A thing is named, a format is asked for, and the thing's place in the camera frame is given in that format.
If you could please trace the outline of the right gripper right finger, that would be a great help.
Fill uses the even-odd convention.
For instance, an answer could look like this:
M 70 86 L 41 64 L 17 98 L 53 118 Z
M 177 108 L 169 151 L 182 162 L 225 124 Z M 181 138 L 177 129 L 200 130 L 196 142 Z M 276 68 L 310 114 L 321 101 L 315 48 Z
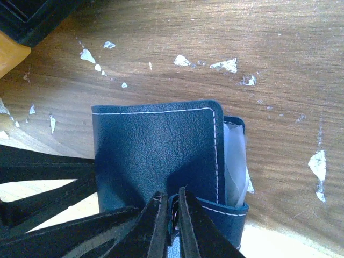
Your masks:
M 216 228 L 197 198 L 178 191 L 181 257 L 244 257 Z

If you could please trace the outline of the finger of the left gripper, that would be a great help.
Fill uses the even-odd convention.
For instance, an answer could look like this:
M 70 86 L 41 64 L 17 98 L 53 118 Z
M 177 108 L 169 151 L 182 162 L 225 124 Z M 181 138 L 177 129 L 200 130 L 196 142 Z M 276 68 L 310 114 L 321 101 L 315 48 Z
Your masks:
M 49 226 L 1 241 L 1 257 L 61 257 L 82 242 L 113 226 L 135 219 L 133 206 Z
M 1 225 L 34 228 L 96 192 L 94 161 L 1 146 L 1 183 L 71 182 L 13 202 L 1 201 Z

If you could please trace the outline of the navy blue card holder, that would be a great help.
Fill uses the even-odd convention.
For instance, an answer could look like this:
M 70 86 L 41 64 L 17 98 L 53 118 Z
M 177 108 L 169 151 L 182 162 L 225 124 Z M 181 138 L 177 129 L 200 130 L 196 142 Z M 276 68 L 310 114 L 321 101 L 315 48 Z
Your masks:
M 132 205 L 141 214 L 156 192 L 166 194 L 168 255 L 174 240 L 180 242 L 178 191 L 184 187 L 240 251 L 249 210 L 245 123 L 240 118 L 225 116 L 220 104 L 210 100 L 91 110 L 101 212 Z M 134 224 L 91 256 L 107 257 Z

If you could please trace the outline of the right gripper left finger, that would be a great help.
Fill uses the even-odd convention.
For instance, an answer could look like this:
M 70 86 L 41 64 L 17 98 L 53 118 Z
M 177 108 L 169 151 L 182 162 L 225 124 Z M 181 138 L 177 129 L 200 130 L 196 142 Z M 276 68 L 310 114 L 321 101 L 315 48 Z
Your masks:
M 168 197 L 156 192 L 129 233 L 107 252 L 107 257 L 166 257 Z

